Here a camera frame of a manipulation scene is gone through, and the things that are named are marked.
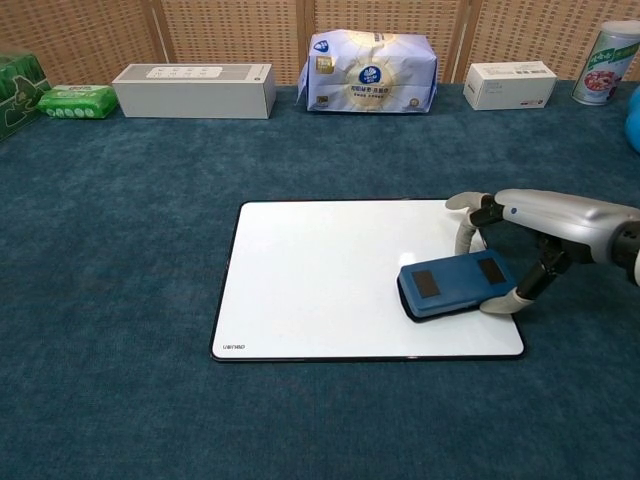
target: white tissue package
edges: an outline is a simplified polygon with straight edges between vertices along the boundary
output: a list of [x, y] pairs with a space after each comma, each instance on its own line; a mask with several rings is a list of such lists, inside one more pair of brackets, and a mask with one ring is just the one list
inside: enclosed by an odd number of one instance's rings
[[424, 35], [334, 30], [311, 37], [298, 80], [307, 110], [426, 113], [438, 59]]

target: blue carpet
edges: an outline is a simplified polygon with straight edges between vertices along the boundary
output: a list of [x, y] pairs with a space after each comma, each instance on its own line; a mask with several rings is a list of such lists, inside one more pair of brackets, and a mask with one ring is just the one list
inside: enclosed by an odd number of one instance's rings
[[[535, 111], [42, 118], [0, 143], [0, 478], [640, 478], [640, 290], [574, 266], [515, 361], [223, 365], [239, 206], [538, 188], [640, 206], [623, 84]], [[488, 242], [523, 274], [533, 242]]]

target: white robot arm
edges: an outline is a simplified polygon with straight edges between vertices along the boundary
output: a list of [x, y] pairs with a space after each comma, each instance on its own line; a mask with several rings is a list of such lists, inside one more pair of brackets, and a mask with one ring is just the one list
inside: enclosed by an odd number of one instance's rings
[[506, 220], [539, 233], [540, 260], [504, 297], [485, 301], [487, 313], [515, 313], [573, 263], [613, 263], [640, 285], [640, 209], [540, 190], [464, 192], [446, 202], [467, 209], [456, 236], [456, 255], [469, 252], [476, 230]]

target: white box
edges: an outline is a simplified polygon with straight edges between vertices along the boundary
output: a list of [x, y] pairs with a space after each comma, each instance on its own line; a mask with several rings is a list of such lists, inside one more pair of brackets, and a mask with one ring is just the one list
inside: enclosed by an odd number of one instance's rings
[[543, 108], [556, 80], [542, 62], [473, 63], [464, 96], [474, 110]]
[[269, 118], [270, 64], [131, 64], [113, 81], [127, 117]]

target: woven panel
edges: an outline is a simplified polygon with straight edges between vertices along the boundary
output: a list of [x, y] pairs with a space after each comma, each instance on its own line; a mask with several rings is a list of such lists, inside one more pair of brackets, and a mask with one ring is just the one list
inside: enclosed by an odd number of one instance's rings
[[456, 80], [463, 81], [474, 62], [528, 60], [542, 60], [560, 79], [576, 79], [600, 24], [638, 17], [634, 0], [484, 0]]
[[459, 0], [315, 0], [316, 32], [339, 28], [382, 33], [426, 35], [438, 56], [442, 81], [456, 43], [454, 31]]
[[296, 0], [163, 0], [181, 63], [272, 63], [276, 81], [298, 78]]
[[633, 62], [631, 62], [631, 66], [629, 67], [627, 74], [624, 76], [624, 80], [630, 82], [640, 81], [640, 55], [636, 54]]
[[0, 31], [52, 84], [108, 84], [129, 63], [160, 60], [140, 0], [2, 0]]

